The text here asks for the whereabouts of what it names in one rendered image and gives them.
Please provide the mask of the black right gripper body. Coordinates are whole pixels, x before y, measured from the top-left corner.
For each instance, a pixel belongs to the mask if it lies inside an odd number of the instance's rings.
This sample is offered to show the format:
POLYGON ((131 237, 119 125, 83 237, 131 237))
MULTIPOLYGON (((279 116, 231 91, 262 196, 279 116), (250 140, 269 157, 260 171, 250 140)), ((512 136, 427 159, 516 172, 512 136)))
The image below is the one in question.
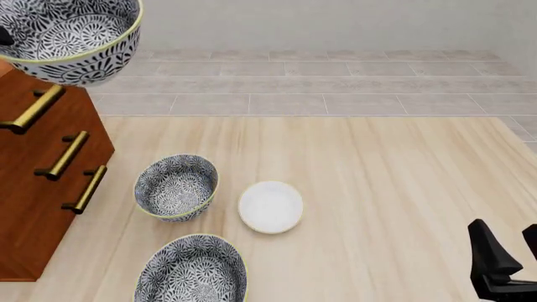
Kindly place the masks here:
POLYGON ((537 302, 537 281, 499 282, 488 276, 471 278, 479 299, 493 302, 537 302))

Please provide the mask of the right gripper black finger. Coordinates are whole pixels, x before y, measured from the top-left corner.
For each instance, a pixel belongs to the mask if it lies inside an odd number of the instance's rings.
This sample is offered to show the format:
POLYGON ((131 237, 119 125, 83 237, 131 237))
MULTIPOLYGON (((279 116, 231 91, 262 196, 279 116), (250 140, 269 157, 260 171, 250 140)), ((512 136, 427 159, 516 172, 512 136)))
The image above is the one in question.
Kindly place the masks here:
POLYGON ((530 251, 537 252, 537 223, 528 226, 522 233, 530 251))
POLYGON ((472 248, 471 277, 482 275, 511 276, 523 269, 493 235, 487 223, 476 219, 468 226, 472 248))

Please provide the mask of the large black white patterned bowl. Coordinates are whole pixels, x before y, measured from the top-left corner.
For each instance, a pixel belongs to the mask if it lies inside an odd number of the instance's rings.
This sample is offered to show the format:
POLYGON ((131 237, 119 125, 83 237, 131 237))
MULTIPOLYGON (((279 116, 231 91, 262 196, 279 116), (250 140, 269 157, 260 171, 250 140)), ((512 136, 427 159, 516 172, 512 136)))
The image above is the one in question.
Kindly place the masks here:
POLYGON ((142 16, 142 0, 0 0, 13 38, 0 60, 56 85, 100 85, 133 59, 142 16))

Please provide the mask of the red-brown wooden cabinet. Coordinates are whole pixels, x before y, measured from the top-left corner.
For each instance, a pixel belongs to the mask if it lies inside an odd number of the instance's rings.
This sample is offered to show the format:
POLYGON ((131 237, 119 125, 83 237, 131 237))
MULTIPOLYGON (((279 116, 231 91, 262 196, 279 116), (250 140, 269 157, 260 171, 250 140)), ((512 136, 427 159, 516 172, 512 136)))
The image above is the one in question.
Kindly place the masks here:
MULTIPOLYGON (((0 74, 0 122, 15 120, 36 100, 34 90, 53 84, 19 70, 0 74)), ((63 236, 78 215, 61 209, 75 202, 90 176, 84 170, 107 165, 112 141, 88 92, 62 86, 65 94, 24 134, 0 129, 0 282, 40 278, 63 236), (50 168, 66 150, 66 135, 90 134, 60 180, 34 175, 50 168)))

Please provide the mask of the small white plate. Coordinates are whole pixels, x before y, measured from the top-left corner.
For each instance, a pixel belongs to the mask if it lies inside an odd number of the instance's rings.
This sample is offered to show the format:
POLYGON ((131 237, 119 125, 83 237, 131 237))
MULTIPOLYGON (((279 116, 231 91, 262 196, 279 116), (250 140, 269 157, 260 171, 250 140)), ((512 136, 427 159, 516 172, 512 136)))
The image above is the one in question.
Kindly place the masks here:
POLYGON ((265 234, 290 231, 298 225, 304 212, 300 192, 288 183, 266 180, 250 185, 237 203, 242 222, 265 234))

